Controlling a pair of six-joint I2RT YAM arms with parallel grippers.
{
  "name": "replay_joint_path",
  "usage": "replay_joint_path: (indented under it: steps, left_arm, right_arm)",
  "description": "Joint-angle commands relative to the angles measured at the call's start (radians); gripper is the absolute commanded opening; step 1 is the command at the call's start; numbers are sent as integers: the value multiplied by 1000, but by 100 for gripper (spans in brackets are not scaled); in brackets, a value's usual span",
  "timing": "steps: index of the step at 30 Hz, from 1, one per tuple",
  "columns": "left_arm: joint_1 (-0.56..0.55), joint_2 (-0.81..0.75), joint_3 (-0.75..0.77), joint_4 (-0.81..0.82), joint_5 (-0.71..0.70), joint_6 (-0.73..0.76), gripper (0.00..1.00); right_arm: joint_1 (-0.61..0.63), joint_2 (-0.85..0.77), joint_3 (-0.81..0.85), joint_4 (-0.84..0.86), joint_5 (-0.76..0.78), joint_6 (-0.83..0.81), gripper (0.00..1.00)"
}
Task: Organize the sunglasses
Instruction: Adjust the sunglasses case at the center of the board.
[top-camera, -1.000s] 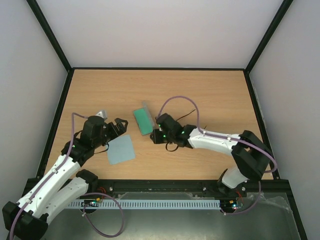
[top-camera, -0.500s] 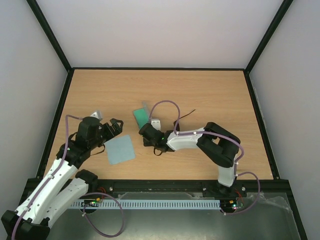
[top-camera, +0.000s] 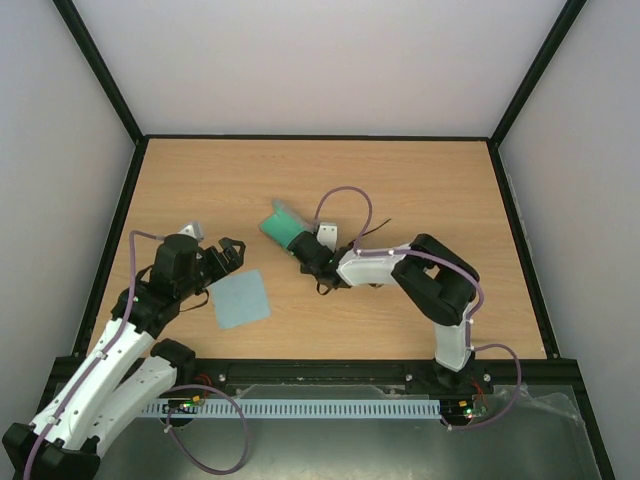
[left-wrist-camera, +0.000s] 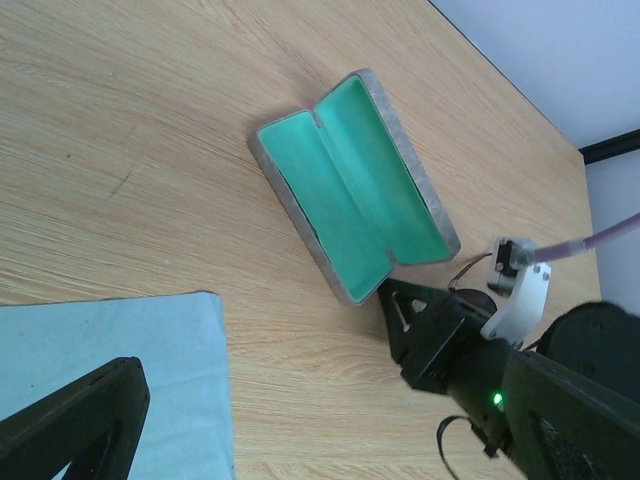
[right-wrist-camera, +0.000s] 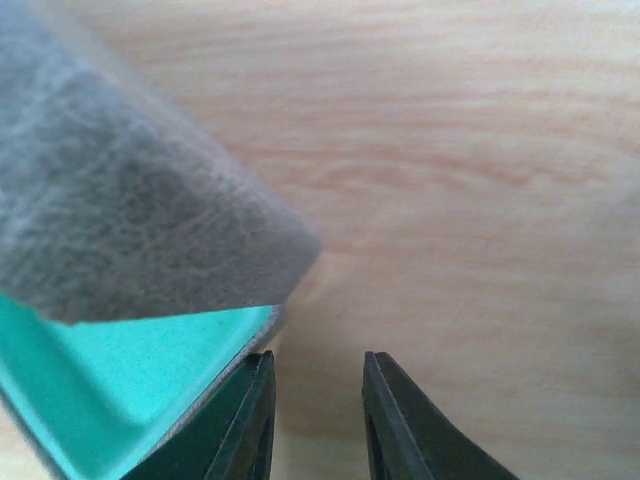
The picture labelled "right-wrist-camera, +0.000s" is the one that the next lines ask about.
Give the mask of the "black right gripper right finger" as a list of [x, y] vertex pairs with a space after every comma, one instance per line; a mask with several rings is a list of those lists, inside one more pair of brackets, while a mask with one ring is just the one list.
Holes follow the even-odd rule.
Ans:
[[388, 353], [365, 353], [362, 401], [372, 479], [517, 479], [458, 430]]

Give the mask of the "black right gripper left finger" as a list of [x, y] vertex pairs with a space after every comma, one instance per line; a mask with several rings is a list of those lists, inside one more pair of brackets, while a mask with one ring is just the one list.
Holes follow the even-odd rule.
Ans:
[[271, 351], [251, 354], [176, 435], [125, 477], [268, 479], [275, 406], [274, 355]]

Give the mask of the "grey felt glasses case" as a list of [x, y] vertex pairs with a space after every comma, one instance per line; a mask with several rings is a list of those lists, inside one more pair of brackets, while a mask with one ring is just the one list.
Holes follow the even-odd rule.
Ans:
[[1, 5], [1, 398], [120, 479], [278, 329], [309, 222], [49, 1]]

